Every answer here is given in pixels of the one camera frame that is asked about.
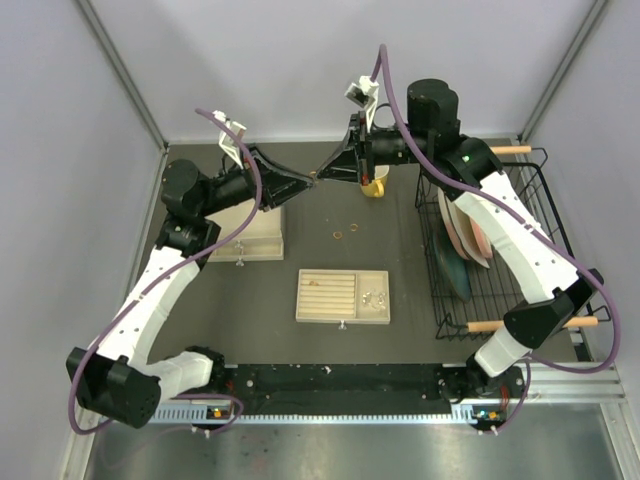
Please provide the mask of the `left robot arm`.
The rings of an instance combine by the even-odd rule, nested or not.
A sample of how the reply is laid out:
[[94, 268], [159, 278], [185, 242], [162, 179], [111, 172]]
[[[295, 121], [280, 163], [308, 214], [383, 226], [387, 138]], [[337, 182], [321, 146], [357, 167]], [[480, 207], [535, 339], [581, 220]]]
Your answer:
[[[216, 396], [226, 387], [224, 358], [205, 347], [189, 347], [155, 363], [149, 353], [169, 313], [210, 255], [245, 230], [259, 211], [269, 211], [311, 189], [309, 175], [245, 148], [243, 158], [208, 177], [190, 160], [169, 163], [162, 173], [160, 200], [166, 217], [143, 274], [109, 326], [86, 349], [66, 360], [71, 380], [68, 418], [83, 434], [75, 409], [133, 428], [146, 425], [157, 407], [183, 394]], [[243, 202], [254, 204], [226, 237], [211, 215]]]

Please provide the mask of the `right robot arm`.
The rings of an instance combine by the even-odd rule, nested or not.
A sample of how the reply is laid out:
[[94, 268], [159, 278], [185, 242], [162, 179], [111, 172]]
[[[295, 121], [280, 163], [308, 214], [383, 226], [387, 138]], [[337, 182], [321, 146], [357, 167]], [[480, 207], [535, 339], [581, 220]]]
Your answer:
[[345, 93], [359, 108], [342, 145], [318, 169], [320, 179], [367, 186], [378, 166], [419, 163], [449, 201], [488, 237], [517, 280], [523, 301], [466, 362], [458, 381], [445, 379], [443, 394], [461, 400], [492, 394], [505, 373], [538, 349], [582, 310], [603, 285], [600, 274], [572, 264], [556, 251], [519, 196], [490, 147], [463, 135], [458, 95], [446, 82], [423, 79], [407, 89], [407, 117], [376, 127], [379, 85], [367, 76]]

